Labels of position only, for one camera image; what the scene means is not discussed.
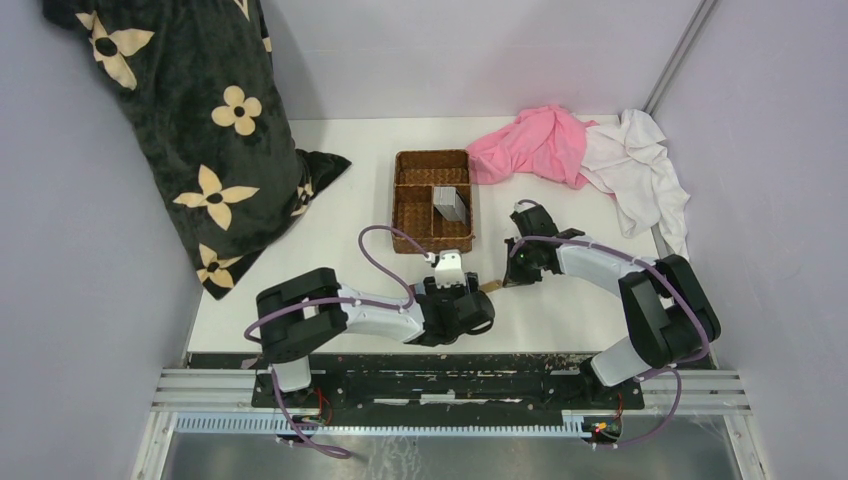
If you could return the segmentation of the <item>brown leather card holder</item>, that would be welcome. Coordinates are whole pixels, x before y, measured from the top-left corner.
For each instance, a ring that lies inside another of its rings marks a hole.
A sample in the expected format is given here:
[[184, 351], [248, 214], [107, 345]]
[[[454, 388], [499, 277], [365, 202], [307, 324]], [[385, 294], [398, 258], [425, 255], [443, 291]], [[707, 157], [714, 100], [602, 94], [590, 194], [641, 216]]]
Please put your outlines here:
[[500, 280], [490, 281], [479, 286], [479, 290], [484, 293], [492, 293], [502, 288]]

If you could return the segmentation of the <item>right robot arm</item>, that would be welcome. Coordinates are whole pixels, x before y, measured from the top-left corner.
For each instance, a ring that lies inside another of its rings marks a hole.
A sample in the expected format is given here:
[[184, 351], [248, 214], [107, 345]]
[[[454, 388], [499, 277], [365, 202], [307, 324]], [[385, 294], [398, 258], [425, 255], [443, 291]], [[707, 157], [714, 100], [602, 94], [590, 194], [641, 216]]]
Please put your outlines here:
[[720, 322], [686, 258], [645, 260], [580, 230], [559, 230], [531, 200], [517, 202], [510, 218], [520, 235], [505, 241], [504, 287], [533, 285], [549, 272], [585, 280], [622, 303], [626, 337], [580, 367], [577, 392], [585, 405], [602, 408], [627, 380], [650, 379], [706, 357], [720, 337]]

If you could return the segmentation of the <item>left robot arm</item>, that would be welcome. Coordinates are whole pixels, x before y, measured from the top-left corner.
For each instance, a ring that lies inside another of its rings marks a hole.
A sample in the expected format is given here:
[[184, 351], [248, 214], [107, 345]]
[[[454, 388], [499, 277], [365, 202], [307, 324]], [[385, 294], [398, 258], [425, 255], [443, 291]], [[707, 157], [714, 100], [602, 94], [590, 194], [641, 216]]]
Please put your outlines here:
[[258, 294], [258, 320], [245, 338], [261, 346], [280, 398], [303, 406], [315, 391], [309, 355], [339, 335], [437, 347], [492, 328], [495, 308], [475, 273], [447, 284], [439, 279], [411, 285], [410, 298], [391, 298], [355, 290], [338, 282], [334, 269], [317, 268]]

